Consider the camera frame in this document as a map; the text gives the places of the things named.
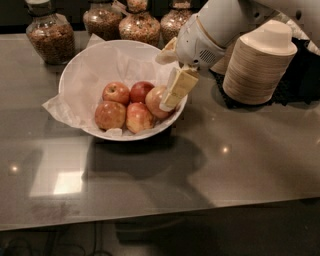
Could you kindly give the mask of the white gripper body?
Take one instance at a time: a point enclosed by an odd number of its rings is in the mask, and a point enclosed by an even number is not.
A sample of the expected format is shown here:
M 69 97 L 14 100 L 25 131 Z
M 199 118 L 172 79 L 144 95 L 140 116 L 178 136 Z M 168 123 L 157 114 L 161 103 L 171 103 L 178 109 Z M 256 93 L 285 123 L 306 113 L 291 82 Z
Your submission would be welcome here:
M 225 54 L 204 29 L 197 14 L 181 27 L 176 39 L 175 53 L 181 64 L 195 68 L 211 68 Z

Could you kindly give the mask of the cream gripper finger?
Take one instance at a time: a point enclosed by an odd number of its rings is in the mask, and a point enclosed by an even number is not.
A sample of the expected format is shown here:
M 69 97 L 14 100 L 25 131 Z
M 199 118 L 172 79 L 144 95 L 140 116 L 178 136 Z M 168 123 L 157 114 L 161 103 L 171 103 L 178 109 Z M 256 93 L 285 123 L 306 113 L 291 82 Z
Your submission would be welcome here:
M 176 41 L 177 38 L 172 38 L 161 52 L 155 57 L 155 61 L 161 65 L 166 65 L 177 60 L 176 55 Z
M 170 112 L 188 95 L 199 80 L 199 73 L 195 68 L 184 66 L 183 68 L 173 68 L 167 83 L 167 87 L 162 95 L 160 109 Z

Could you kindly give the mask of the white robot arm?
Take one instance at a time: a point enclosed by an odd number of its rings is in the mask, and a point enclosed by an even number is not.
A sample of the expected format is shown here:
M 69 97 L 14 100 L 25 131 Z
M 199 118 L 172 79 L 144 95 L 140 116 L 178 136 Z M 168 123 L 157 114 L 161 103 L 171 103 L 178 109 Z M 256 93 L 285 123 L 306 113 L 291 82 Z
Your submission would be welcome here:
M 173 110 L 196 85 L 201 69 L 214 66 L 231 42 L 279 12 L 320 46 L 319 0 L 208 0 L 156 57 L 162 65 L 182 65 L 171 71 L 160 108 Z

